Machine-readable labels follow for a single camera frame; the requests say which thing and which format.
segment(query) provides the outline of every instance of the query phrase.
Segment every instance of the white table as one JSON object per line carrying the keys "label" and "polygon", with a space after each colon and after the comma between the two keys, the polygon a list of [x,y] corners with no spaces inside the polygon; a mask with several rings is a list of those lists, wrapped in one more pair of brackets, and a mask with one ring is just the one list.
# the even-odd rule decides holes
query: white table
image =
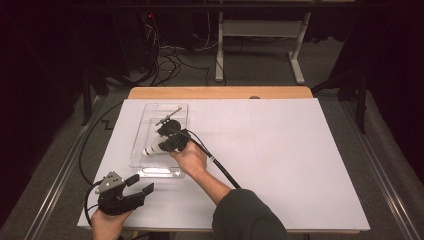
{"label": "white table", "polygon": [[[289,232],[354,233],[370,229],[317,99],[208,99],[124,102],[96,175],[110,170],[121,177],[128,166],[143,108],[147,103],[189,104],[188,129],[195,132],[236,181],[274,211]],[[208,170],[230,185],[210,163]],[[124,195],[155,183],[145,205],[126,229],[210,231],[213,202],[196,183],[142,178]],[[97,203],[90,195],[88,206]],[[78,226],[88,227],[84,214]]]}

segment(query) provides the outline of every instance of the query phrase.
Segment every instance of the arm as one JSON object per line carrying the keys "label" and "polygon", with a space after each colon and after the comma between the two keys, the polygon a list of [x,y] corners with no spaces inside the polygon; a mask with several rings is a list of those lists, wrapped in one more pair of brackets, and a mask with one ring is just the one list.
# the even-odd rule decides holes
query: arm
{"label": "arm", "polygon": [[187,173],[217,205],[212,228],[217,239],[290,239],[278,217],[252,191],[231,190],[206,170],[206,155],[189,141],[182,152],[171,152]]}
{"label": "arm", "polygon": [[93,240],[117,240],[125,220],[133,211],[118,216],[109,216],[97,209],[91,216]]}
{"label": "arm", "polygon": [[178,162],[181,170],[199,184],[216,205],[230,192],[231,189],[227,185],[206,170],[206,154],[193,142],[189,141],[182,152],[171,152],[171,157]]}

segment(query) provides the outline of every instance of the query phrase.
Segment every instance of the transparent box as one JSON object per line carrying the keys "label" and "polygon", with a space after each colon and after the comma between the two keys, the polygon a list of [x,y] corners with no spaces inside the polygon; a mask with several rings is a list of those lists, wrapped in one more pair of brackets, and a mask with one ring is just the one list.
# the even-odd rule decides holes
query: transparent box
{"label": "transparent box", "polygon": [[169,153],[155,153],[148,156],[143,154],[144,149],[164,140],[160,139],[159,134],[156,132],[162,126],[162,124],[158,123],[178,108],[181,108],[181,110],[170,118],[177,120],[181,124],[181,129],[187,128],[188,104],[146,104],[129,161],[129,166],[140,177],[183,178],[185,176],[177,162],[169,156]]}

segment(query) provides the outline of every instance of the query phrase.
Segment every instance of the black cable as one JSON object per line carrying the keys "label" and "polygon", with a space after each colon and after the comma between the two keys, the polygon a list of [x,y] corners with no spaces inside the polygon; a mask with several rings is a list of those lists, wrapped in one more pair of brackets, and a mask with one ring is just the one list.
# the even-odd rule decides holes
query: black cable
{"label": "black cable", "polygon": [[114,106],[112,106],[111,108],[109,108],[105,113],[102,114],[102,116],[100,116],[100,118],[96,121],[96,123],[94,123],[93,127],[90,129],[87,138],[84,140],[82,147],[81,147],[81,151],[79,153],[79,157],[78,157],[78,168],[80,170],[81,176],[84,178],[84,180],[91,185],[92,182],[87,178],[87,176],[84,174],[84,171],[82,170],[82,153],[84,152],[85,146],[87,145],[88,139],[91,136],[91,133],[93,132],[94,128],[96,128],[97,124],[103,119],[104,116],[106,116],[106,114],[108,114],[110,111],[112,111],[113,109],[115,109],[116,107],[118,107],[119,105],[121,105],[123,102],[120,102]]}
{"label": "black cable", "polygon": [[100,185],[100,183],[102,183],[102,181],[103,180],[100,180],[100,181],[98,181],[98,182],[96,182],[96,183],[94,183],[93,185],[91,185],[90,186],[90,188],[87,190],[87,193],[85,194],[85,198],[84,198],[84,214],[85,214],[85,218],[87,219],[87,222],[88,222],[88,224],[90,225],[90,227],[91,227],[91,218],[90,218],[90,216],[88,215],[88,207],[87,207],[87,204],[88,204],[88,197],[90,196],[90,193],[91,193],[91,191],[96,187],[96,186],[98,186],[98,185]]}

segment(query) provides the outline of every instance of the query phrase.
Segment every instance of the cable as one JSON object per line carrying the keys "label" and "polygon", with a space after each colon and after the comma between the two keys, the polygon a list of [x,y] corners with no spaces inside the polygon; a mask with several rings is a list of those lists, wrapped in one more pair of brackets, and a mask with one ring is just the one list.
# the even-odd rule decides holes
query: cable
{"label": "cable", "polygon": [[174,129],[170,129],[171,131],[178,133],[184,137],[186,137],[187,139],[189,139],[190,141],[192,141],[194,144],[196,144],[197,147],[200,148],[200,150],[202,150],[206,156],[208,156],[210,159],[212,159],[212,162],[215,163],[215,165],[218,167],[219,170],[221,170],[221,172],[224,174],[224,176],[228,179],[228,181],[231,182],[231,184],[235,187],[235,188],[241,188],[240,185],[236,182],[236,180],[234,180],[234,178],[231,176],[231,174],[224,168],[224,166],[222,166],[222,164],[218,161],[218,159],[216,159],[210,152],[209,150],[207,150],[206,147],[204,147],[204,144],[202,143],[202,141],[200,140],[199,137],[197,137],[196,134],[194,134],[193,132],[190,131],[190,133],[193,133],[194,136],[199,140],[199,142],[201,142],[202,144],[198,143],[196,140],[194,140],[191,136],[184,134],[181,131],[177,131]]}
{"label": "cable", "polygon": [[87,219],[87,222],[88,222],[88,224],[90,225],[90,227],[91,227],[91,218],[90,218],[90,216],[88,215],[88,207],[87,207],[87,204],[88,204],[88,197],[90,196],[90,193],[91,193],[91,191],[96,187],[96,186],[98,186],[98,185],[100,185],[101,183],[102,183],[102,181],[103,180],[100,180],[100,181],[98,181],[98,182],[96,182],[96,183],[94,183],[93,185],[91,185],[90,186],[90,188],[87,190],[87,193],[85,194],[85,198],[84,198],[84,214],[85,214],[85,218]]}
{"label": "cable", "polygon": [[79,157],[78,157],[78,168],[80,170],[81,176],[84,178],[84,180],[91,185],[92,182],[87,178],[87,176],[84,174],[84,171],[82,169],[82,153],[84,152],[85,146],[87,145],[88,139],[91,136],[91,133],[93,132],[94,128],[96,128],[97,124],[103,119],[104,116],[106,116],[106,114],[108,114],[110,111],[112,111],[113,109],[115,109],[116,107],[118,107],[119,105],[122,105],[123,102],[120,102],[114,106],[112,106],[111,108],[109,108],[105,113],[102,114],[102,116],[99,117],[99,119],[97,119],[97,121],[94,123],[93,127],[90,129],[90,131],[88,132],[88,136],[87,138],[84,140],[82,147],[81,147],[81,151],[79,153]]}

